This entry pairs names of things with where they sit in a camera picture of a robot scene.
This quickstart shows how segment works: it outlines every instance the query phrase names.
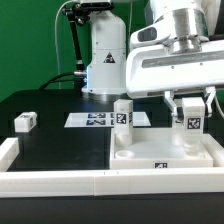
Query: black cable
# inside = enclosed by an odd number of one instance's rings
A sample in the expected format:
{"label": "black cable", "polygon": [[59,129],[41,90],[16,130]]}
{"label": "black cable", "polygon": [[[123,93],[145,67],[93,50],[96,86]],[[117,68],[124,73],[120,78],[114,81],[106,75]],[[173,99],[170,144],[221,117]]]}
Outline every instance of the black cable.
{"label": "black cable", "polygon": [[74,76],[74,73],[73,72],[68,72],[68,73],[63,73],[63,74],[60,74],[60,75],[57,75],[53,78],[51,78],[50,80],[48,80],[46,83],[44,83],[40,88],[39,90],[44,90],[51,82],[55,81],[55,80],[58,80],[60,78],[63,78],[63,77],[67,77],[67,76]]}
{"label": "black cable", "polygon": [[74,82],[76,79],[63,79],[63,80],[55,80],[55,81],[48,81],[44,85],[42,85],[39,90],[46,89],[47,86],[49,86],[52,83],[59,83],[59,82]]}

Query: sticker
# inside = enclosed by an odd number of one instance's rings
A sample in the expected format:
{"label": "sticker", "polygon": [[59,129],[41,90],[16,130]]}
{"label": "sticker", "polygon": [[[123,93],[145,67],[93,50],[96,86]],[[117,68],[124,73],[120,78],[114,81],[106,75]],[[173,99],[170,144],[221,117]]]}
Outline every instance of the sticker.
{"label": "sticker", "polygon": [[25,119],[27,119],[27,118],[30,118],[30,115],[21,115],[20,118],[25,118]]}
{"label": "sticker", "polygon": [[31,128],[33,127],[33,118],[32,117],[30,118],[30,127]]}
{"label": "sticker", "polygon": [[132,122],[132,112],[129,114],[129,123]]}
{"label": "sticker", "polygon": [[127,124],[126,114],[117,114],[117,124]]}
{"label": "sticker", "polygon": [[168,163],[155,163],[155,169],[166,169],[168,168]]}
{"label": "sticker", "polygon": [[87,126],[104,126],[106,125],[106,120],[87,120]]}
{"label": "sticker", "polygon": [[200,129],[201,118],[188,118],[187,129],[195,130]]}
{"label": "sticker", "polygon": [[88,118],[106,118],[106,113],[91,113]]}
{"label": "sticker", "polygon": [[115,63],[112,54],[109,52],[103,63]]}

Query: small white block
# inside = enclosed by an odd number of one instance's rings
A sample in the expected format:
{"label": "small white block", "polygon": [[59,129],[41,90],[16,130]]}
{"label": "small white block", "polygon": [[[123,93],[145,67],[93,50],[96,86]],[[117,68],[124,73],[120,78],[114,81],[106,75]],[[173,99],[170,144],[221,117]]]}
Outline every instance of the small white block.
{"label": "small white block", "polygon": [[17,138],[7,138],[0,146],[0,172],[5,172],[19,154]]}
{"label": "small white block", "polygon": [[35,112],[24,112],[14,120],[15,132],[29,132],[37,124]]}

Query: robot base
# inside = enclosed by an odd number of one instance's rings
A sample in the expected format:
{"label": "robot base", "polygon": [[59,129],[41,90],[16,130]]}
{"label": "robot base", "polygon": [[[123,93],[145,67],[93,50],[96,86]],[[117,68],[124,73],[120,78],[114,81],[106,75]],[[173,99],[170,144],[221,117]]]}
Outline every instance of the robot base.
{"label": "robot base", "polygon": [[224,149],[209,134],[201,136],[194,155],[173,141],[172,128],[137,128],[132,134],[132,145],[120,147],[112,130],[110,169],[199,168],[224,162]]}
{"label": "robot base", "polygon": [[86,87],[82,88],[82,96],[84,98],[88,98],[91,100],[99,100],[99,101],[116,101],[118,99],[126,99],[128,98],[125,90],[121,91],[110,91],[107,89],[105,93],[102,93],[102,91],[96,91],[96,90],[88,90]]}

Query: white plastic frame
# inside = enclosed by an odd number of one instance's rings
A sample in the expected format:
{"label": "white plastic frame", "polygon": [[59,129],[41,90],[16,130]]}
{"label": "white plastic frame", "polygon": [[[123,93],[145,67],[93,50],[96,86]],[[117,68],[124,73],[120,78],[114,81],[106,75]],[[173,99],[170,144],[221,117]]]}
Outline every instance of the white plastic frame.
{"label": "white plastic frame", "polygon": [[0,172],[0,198],[224,192],[224,150],[201,139],[213,168]]}

